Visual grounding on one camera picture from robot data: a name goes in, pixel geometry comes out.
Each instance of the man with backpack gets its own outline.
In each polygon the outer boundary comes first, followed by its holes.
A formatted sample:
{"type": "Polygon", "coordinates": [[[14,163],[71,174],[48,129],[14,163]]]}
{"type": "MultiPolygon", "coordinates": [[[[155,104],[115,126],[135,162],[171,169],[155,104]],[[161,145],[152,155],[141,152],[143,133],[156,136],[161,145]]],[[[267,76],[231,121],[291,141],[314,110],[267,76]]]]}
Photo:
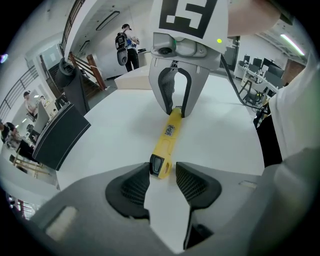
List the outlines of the man with backpack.
{"type": "Polygon", "coordinates": [[[132,66],[136,70],[139,68],[139,59],[137,54],[137,45],[140,44],[139,39],[136,38],[134,32],[131,30],[128,24],[122,26],[123,32],[126,35],[127,46],[127,62],[125,64],[126,70],[128,72],[132,71],[132,66]]]}

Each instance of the black pants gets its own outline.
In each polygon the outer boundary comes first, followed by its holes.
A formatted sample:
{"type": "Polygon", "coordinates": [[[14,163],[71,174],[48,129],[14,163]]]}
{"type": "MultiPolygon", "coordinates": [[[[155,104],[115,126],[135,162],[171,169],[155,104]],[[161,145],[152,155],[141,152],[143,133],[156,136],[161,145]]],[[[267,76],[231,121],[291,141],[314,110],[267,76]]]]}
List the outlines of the black pants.
{"type": "Polygon", "coordinates": [[[256,132],[261,144],[264,167],[280,164],[282,157],[271,115],[263,119],[256,132]]]}
{"type": "Polygon", "coordinates": [[[138,59],[138,53],[135,49],[128,49],[127,51],[128,51],[128,60],[126,61],[125,67],[126,67],[126,71],[130,72],[132,71],[131,63],[135,70],[139,68],[139,59],[138,59]]]}
{"type": "Polygon", "coordinates": [[[19,149],[20,149],[19,151],[20,156],[39,164],[39,162],[32,157],[32,154],[34,153],[33,148],[30,147],[28,143],[26,143],[24,140],[21,141],[19,149]]]}

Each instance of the white table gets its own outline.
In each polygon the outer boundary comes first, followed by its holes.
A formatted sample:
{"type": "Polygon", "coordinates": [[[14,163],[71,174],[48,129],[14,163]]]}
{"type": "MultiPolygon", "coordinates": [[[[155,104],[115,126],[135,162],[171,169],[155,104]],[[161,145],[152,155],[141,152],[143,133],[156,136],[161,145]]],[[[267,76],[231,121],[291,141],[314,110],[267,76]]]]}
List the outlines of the white table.
{"type": "MultiPolygon", "coordinates": [[[[174,105],[182,105],[186,81],[179,73],[175,76],[174,105]]],[[[127,89],[113,92],[85,118],[91,127],[57,172],[62,190],[87,176],[148,162],[168,115],[152,90],[127,89]]],[[[182,122],[173,163],[262,174],[264,160],[257,132],[227,79],[210,75],[191,115],[182,122]]],[[[155,233],[175,253],[182,252],[190,208],[176,184],[175,170],[163,180],[150,177],[144,207],[155,233]]]]}
{"type": "Polygon", "coordinates": [[[248,74],[250,74],[250,75],[252,75],[252,76],[254,76],[254,77],[258,78],[258,79],[261,79],[263,82],[266,83],[266,86],[268,87],[268,91],[265,94],[268,94],[269,90],[273,91],[274,93],[278,92],[279,89],[276,88],[272,83],[268,82],[267,79],[264,76],[252,72],[247,67],[240,66],[239,64],[238,64],[238,66],[239,66],[240,69],[242,69],[244,71],[244,76],[243,77],[245,77],[246,73],[248,73],[248,74]]]}

